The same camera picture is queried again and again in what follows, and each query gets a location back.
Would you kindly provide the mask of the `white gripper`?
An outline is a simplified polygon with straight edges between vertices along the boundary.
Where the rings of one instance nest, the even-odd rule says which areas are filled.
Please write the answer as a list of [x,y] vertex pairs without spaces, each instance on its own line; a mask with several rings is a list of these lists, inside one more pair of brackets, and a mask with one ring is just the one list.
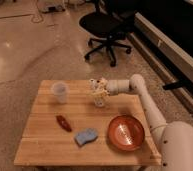
[[100,78],[99,80],[90,79],[89,82],[94,98],[104,98],[109,95],[106,88],[108,81],[105,78]]

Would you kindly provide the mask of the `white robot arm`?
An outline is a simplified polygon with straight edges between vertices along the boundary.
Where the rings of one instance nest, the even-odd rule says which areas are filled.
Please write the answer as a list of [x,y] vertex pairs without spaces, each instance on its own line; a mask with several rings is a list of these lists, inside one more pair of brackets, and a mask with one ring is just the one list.
[[136,94],[139,96],[149,129],[161,154],[161,171],[193,171],[193,126],[183,121],[168,123],[150,95],[142,75],[127,80],[90,79],[93,97]]

